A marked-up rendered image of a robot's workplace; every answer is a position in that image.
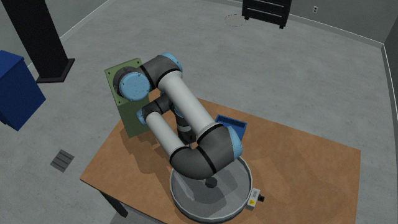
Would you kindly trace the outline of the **blue crate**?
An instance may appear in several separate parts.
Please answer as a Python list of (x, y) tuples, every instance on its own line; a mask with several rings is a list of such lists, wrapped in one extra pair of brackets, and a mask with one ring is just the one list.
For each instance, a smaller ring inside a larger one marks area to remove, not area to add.
[(231, 126), (237, 133), (237, 135), (239, 136), (240, 140), (243, 137), (243, 134), (245, 132), (246, 129), (246, 125), (247, 123), (243, 122), (243, 121), (239, 121), (233, 118), (229, 118), (226, 116), (222, 116), (220, 114), (217, 115), (216, 119), (215, 119), (216, 123), (222, 123), (224, 125), (224, 127), (227, 126)]

